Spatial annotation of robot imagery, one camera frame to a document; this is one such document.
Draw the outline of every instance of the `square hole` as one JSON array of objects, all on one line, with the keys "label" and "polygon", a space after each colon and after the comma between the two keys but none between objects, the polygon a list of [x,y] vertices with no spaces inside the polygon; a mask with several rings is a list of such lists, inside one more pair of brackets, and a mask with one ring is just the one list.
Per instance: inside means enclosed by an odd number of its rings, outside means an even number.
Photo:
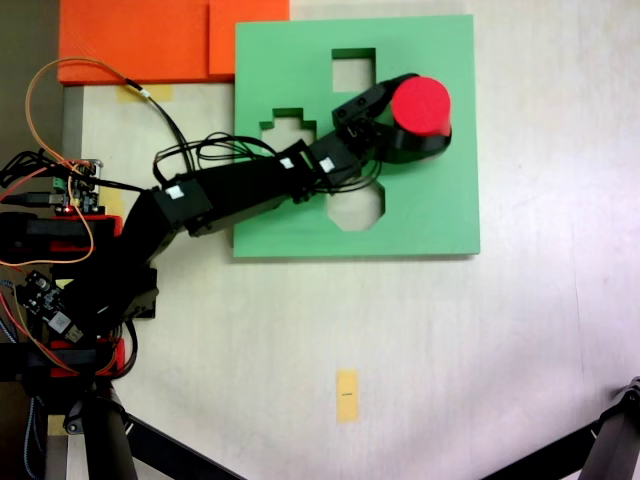
[{"label": "square hole", "polygon": [[336,48],[331,58],[334,92],[360,93],[376,84],[375,48]]}]

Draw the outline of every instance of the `yellow sticky note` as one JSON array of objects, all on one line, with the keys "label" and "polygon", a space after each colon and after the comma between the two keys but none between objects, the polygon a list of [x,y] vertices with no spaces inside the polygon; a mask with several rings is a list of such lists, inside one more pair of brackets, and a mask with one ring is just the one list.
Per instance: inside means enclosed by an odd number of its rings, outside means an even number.
[{"label": "yellow sticky note", "polygon": [[338,423],[358,420],[358,371],[338,370]]},{"label": "yellow sticky note", "polygon": [[107,215],[124,217],[124,200],[120,190],[100,187],[100,205],[105,207]]},{"label": "yellow sticky note", "polygon": [[[170,102],[173,100],[173,87],[171,85],[143,85],[156,102]],[[146,102],[146,98],[128,85],[122,85],[116,89],[118,103]]]}]

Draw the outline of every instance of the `robotic arm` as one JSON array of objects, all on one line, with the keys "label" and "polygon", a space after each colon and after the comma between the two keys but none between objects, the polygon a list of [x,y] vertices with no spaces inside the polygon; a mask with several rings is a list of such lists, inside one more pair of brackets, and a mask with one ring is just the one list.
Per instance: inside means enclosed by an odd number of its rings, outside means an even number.
[{"label": "robotic arm", "polygon": [[[396,90],[413,77],[382,82],[338,107],[332,113],[335,130],[309,146],[299,141],[270,157],[178,175],[163,188],[142,192],[115,244],[97,250],[87,261],[86,278],[62,292],[64,314],[84,338],[105,334],[135,316],[136,298],[149,294],[147,287],[141,291],[149,263],[180,232],[214,233],[289,198],[301,203],[318,190],[339,192],[371,159],[406,163],[444,151],[451,135],[420,136],[377,121]],[[96,271],[100,276],[91,273]]]}]

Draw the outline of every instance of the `yellow tape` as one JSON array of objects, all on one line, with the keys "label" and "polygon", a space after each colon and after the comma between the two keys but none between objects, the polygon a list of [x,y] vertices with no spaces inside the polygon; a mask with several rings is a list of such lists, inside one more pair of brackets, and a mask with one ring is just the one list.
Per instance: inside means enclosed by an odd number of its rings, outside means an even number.
[{"label": "yellow tape", "polygon": [[[173,100],[173,87],[171,85],[142,85],[151,94],[156,102],[170,102]],[[128,85],[116,89],[118,103],[146,102],[147,99]]]},{"label": "yellow tape", "polygon": [[338,423],[358,420],[358,372],[357,370],[338,370],[336,379],[338,392]]},{"label": "yellow tape", "polygon": [[105,207],[107,215],[124,217],[122,192],[110,187],[100,187],[100,205]]},{"label": "yellow tape", "polygon": [[59,279],[59,280],[56,280],[56,286],[58,288],[64,288],[67,285],[69,285],[71,282],[73,282],[72,279],[68,279],[68,280]]},{"label": "yellow tape", "polygon": [[67,435],[64,429],[64,415],[49,415],[47,418],[47,435],[50,437]]}]

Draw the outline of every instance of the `white label sticker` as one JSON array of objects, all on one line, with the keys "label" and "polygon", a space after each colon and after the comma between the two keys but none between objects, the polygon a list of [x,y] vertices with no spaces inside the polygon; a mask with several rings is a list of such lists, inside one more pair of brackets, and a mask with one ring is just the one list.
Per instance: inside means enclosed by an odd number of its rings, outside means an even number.
[{"label": "white label sticker", "polygon": [[56,332],[62,333],[64,332],[64,329],[69,326],[70,323],[71,323],[71,319],[69,317],[67,317],[62,312],[58,312],[49,321],[49,326],[53,328]]},{"label": "white label sticker", "polygon": [[287,170],[289,170],[290,168],[293,168],[293,162],[291,161],[291,159],[289,157],[281,158],[280,159],[280,163]]},{"label": "white label sticker", "polygon": [[166,194],[171,197],[171,200],[176,200],[177,198],[184,197],[184,193],[180,188],[180,185],[174,185],[173,187],[169,187],[165,190]]},{"label": "white label sticker", "polygon": [[320,160],[320,166],[324,170],[324,173],[329,173],[331,170],[336,168],[335,164],[329,157],[325,158],[324,160]]}]

